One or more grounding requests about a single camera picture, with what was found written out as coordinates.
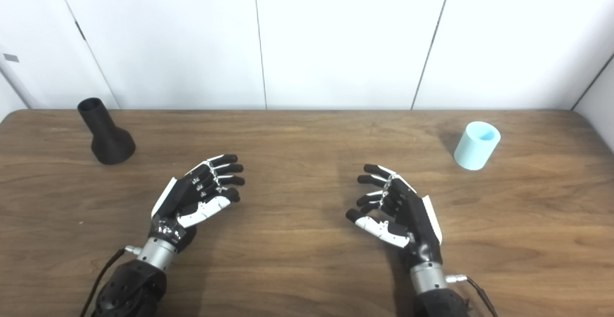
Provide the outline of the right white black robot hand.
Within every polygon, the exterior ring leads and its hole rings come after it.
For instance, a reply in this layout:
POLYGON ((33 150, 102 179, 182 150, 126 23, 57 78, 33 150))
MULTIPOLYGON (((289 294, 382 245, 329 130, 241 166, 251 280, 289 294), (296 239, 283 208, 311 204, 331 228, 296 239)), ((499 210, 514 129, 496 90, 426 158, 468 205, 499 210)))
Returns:
POLYGON ((379 190, 366 193, 356 201, 356 209, 347 210, 345 216, 351 223, 401 249, 407 270, 421 264, 443 264, 441 230, 427 196, 419 197, 401 175, 377 164, 365 164, 357 182, 379 190))

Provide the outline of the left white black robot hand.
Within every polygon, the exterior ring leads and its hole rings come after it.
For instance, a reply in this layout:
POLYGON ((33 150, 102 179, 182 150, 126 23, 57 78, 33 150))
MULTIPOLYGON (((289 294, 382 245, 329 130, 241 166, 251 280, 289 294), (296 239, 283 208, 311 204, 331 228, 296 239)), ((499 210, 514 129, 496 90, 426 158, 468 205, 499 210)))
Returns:
POLYGON ((199 163, 180 178, 172 178, 151 212, 149 237, 184 251, 197 235, 197 225, 240 201, 237 176, 244 167, 235 154, 222 154, 199 163))

